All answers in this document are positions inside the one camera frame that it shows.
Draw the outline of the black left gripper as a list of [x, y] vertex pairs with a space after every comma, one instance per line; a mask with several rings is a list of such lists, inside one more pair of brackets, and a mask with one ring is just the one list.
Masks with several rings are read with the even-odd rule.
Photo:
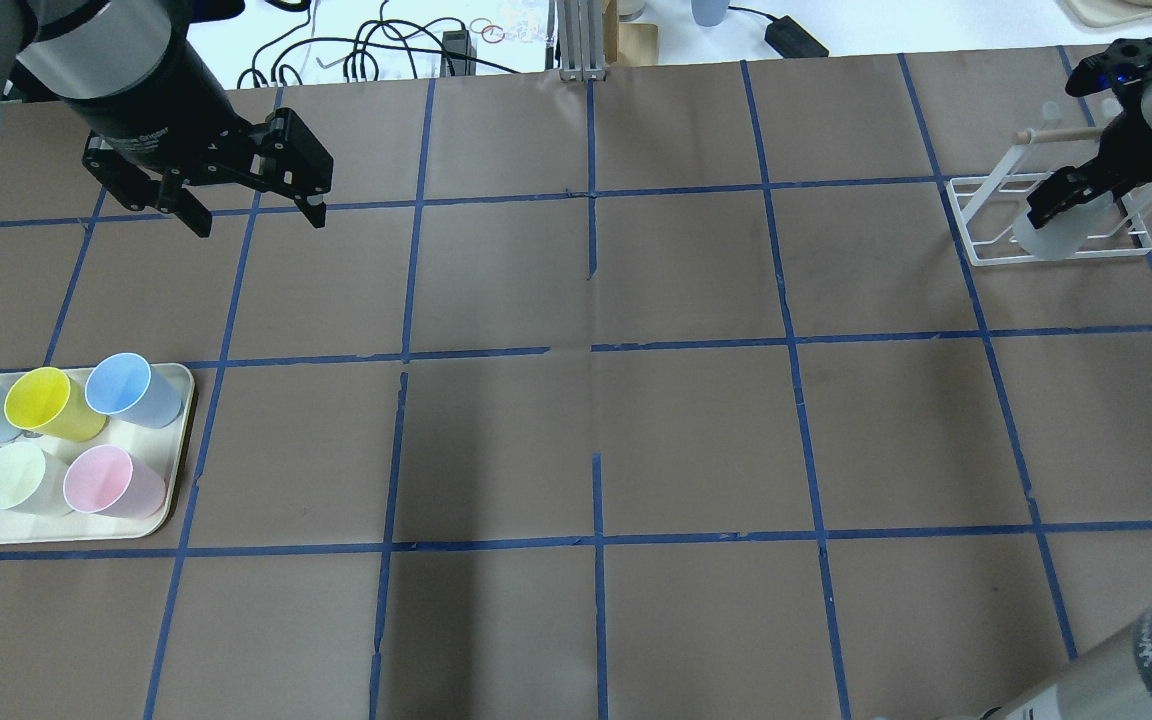
[[123, 209], [156, 210], [207, 238], [204, 188], [238, 185], [293, 202], [316, 229], [326, 225], [334, 159], [296, 109], [251, 123], [233, 108], [200, 55], [184, 40], [166, 46], [132, 88], [82, 103], [91, 128], [82, 167]]

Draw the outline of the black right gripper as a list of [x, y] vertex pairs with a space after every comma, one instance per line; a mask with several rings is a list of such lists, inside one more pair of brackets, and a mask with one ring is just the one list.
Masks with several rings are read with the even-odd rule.
[[1097, 154], [1087, 167], [1053, 170], [1029, 192], [1026, 219], [1034, 229], [1043, 229], [1066, 210], [1087, 204], [1097, 196], [1124, 195], [1120, 199], [1121, 232], [1134, 243], [1149, 243], [1149, 184], [1152, 184], [1152, 128], [1142, 114], [1124, 111], [1102, 129]]

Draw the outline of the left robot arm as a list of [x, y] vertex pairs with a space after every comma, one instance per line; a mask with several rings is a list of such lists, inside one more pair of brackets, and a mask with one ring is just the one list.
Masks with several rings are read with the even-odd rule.
[[0, 94], [20, 67], [82, 118], [82, 165], [123, 209], [207, 237], [195, 188], [241, 184], [324, 227], [329, 151], [294, 109], [253, 123], [233, 108], [188, 40], [194, 14], [189, 1], [0, 1]]

